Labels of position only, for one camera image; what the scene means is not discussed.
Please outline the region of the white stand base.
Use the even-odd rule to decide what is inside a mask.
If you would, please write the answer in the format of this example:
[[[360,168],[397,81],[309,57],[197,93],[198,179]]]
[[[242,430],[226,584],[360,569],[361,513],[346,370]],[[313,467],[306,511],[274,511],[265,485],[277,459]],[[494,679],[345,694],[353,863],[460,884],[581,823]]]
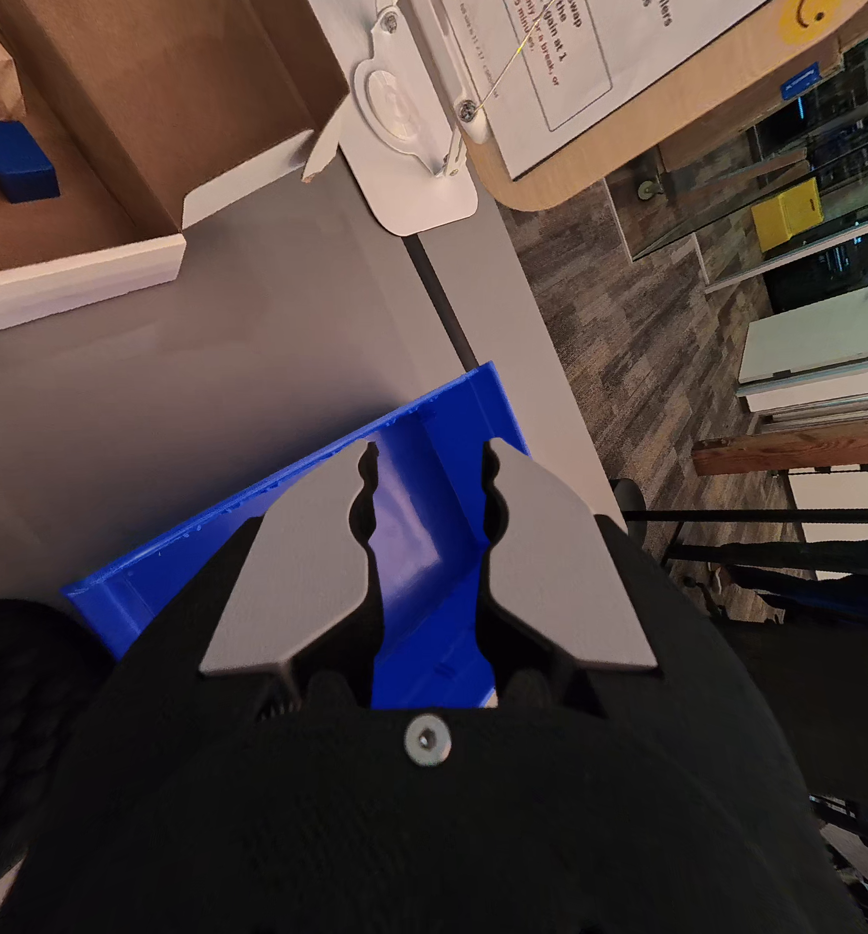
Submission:
[[[406,2],[311,2],[347,90],[304,164],[309,181],[341,152],[371,212],[409,236],[472,216],[467,167],[440,177],[452,121],[428,72],[420,28]]]

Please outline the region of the white cardboard mailer box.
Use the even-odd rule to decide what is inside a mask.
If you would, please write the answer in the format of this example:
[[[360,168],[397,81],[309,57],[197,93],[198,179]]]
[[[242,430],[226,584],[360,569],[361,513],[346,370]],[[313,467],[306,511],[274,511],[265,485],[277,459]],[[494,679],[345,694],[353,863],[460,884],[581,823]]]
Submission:
[[[0,193],[0,332],[177,278],[185,232],[304,169],[347,90],[309,2],[0,1],[61,195]]]

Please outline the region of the wooden beam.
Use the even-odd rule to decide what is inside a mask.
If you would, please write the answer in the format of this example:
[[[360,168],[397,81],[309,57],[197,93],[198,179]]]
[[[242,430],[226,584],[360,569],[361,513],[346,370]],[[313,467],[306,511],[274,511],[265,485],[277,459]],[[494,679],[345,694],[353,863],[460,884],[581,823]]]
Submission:
[[[702,440],[692,446],[691,458],[699,476],[868,464],[868,419]]]

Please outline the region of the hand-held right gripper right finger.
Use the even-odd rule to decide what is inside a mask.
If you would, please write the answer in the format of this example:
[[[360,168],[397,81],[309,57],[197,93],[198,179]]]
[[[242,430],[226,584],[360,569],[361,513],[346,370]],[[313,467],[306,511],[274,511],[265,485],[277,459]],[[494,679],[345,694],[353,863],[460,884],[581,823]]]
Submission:
[[[591,508],[501,438],[483,448],[480,593],[580,669],[653,671],[657,660]]]

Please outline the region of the aluminium frame rail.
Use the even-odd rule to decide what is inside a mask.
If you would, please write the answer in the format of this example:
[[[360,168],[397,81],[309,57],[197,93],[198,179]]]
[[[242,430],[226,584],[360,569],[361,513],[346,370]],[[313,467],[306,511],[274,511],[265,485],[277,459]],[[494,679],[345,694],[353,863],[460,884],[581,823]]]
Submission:
[[[758,432],[795,431],[868,419],[868,359],[743,384],[743,411]]]

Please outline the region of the blue cube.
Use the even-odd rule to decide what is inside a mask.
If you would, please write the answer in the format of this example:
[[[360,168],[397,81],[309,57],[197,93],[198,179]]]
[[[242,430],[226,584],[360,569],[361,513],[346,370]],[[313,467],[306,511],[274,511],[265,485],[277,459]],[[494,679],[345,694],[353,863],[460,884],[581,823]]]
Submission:
[[[0,193],[11,204],[61,195],[54,165],[20,122],[0,122]]]

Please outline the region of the clipboard with instruction sheet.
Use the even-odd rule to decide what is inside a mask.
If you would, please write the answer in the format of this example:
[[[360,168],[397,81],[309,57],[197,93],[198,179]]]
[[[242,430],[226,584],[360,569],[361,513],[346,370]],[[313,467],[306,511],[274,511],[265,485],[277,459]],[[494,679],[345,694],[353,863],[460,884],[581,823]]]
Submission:
[[[499,204],[513,209],[536,212],[558,206],[690,126],[728,118],[734,105],[753,107],[759,92],[770,91],[772,78],[792,76],[801,65],[827,62],[868,38],[867,3],[821,41],[787,45],[778,36],[782,2],[765,2],[519,180],[505,168],[494,140],[476,145],[465,136],[479,180]]]

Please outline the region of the yellow plastic object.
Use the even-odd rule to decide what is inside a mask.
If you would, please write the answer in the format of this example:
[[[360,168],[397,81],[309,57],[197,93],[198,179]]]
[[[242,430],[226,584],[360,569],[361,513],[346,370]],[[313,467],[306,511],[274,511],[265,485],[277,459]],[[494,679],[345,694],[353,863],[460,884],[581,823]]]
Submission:
[[[815,177],[753,204],[750,213],[762,254],[788,243],[824,222],[824,210]]]

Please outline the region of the white bracket bar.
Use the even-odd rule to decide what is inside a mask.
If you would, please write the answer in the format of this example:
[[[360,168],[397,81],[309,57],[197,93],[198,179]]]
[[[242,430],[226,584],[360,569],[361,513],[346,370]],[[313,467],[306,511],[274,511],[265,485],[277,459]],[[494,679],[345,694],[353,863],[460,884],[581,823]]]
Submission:
[[[452,123],[476,145],[490,139],[490,127],[472,72],[440,1],[408,1],[440,103]]]

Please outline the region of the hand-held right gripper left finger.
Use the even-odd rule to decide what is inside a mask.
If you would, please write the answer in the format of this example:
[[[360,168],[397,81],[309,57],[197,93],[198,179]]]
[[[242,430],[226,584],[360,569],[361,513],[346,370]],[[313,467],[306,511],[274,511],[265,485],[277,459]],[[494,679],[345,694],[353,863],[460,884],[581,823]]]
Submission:
[[[266,510],[200,673],[288,674],[370,595],[371,533],[354,529],[373,498],[378,449],[356,441],[290,485]]]

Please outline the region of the black stanchion pole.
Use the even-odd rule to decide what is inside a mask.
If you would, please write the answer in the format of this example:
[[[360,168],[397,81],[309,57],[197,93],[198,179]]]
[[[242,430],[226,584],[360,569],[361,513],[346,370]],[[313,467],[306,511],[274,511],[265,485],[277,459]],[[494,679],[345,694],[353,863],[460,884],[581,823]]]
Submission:
[[[627,478],[610,480],[611,491],[630,533],[640,533],[644,542],[650,523],[667,523],[676,530],[694,523],[755,524],[868,524],[868,508],[784,509],[668,509],[652,510],[640,486]]]

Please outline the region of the blue plastic bin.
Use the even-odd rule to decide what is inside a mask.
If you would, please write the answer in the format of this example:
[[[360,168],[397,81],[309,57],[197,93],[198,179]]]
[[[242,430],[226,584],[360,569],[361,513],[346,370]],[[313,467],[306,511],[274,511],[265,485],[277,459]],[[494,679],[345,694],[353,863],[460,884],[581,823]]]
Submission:
[[[477,647],[475,613],[488,544],[482,456],[493,438],[530,453],[489,361],[68,583],[62,595],[121,659],[245,521],[322,461],[368,440],[379,450],[370,544],[385,626],[372,706],[484,707],[495,680]]]

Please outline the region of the small blue sign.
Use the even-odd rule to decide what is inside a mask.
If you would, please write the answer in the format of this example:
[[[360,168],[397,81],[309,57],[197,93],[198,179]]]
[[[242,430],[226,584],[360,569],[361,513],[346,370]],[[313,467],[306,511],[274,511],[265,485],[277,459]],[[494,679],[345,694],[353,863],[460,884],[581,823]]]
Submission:
[[[838,74],[843,67],[843,57],[839,54],[832,61],[817,61],[806,65],[780,85],[781,101],[787,103],[801,97],[824,80]]]

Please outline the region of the printed instruction sheet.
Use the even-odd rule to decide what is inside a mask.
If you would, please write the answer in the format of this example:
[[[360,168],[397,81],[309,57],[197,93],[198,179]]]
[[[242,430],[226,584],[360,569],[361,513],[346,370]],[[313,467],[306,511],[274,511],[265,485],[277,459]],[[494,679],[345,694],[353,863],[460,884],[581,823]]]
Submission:
[[[445,1],[516,180],[762,6],[760,1]]]

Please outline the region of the yellow smiley sticker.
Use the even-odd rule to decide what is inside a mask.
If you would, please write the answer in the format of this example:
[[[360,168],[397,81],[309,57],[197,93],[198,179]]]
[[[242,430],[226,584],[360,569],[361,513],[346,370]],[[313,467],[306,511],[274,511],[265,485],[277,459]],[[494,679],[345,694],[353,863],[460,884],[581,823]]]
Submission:
[[[790,46],[809,46],[843,26],[867,1],[786,1],[778,19],[778,36]]]

